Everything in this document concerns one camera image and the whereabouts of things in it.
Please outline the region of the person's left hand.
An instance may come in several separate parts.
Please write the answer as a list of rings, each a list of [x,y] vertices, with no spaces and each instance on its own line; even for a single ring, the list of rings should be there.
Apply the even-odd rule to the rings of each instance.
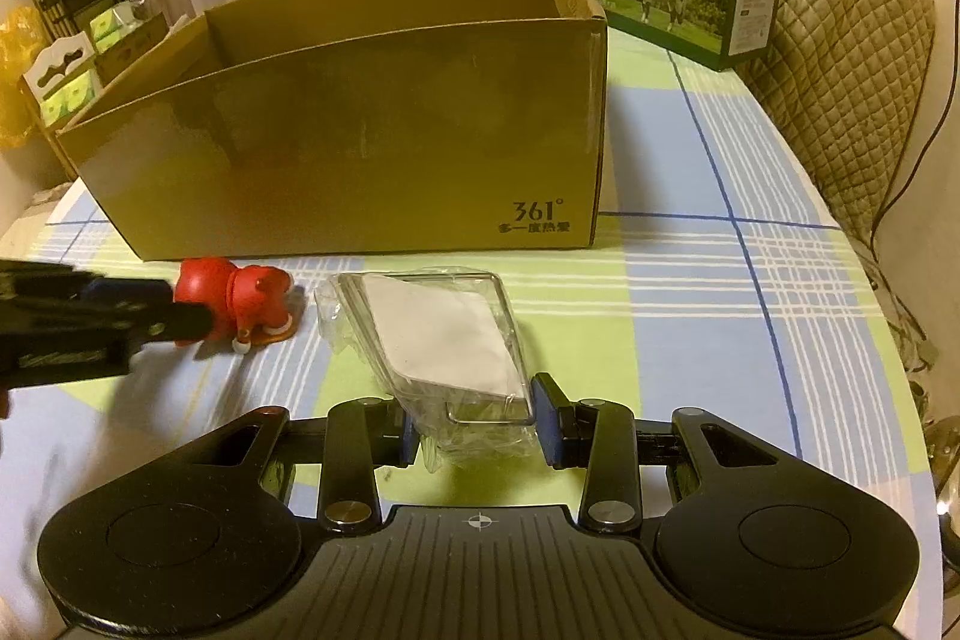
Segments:
[[[10,388],[2,386],[0,388],[0,419],[5,420],[10,417],[11,392]]]

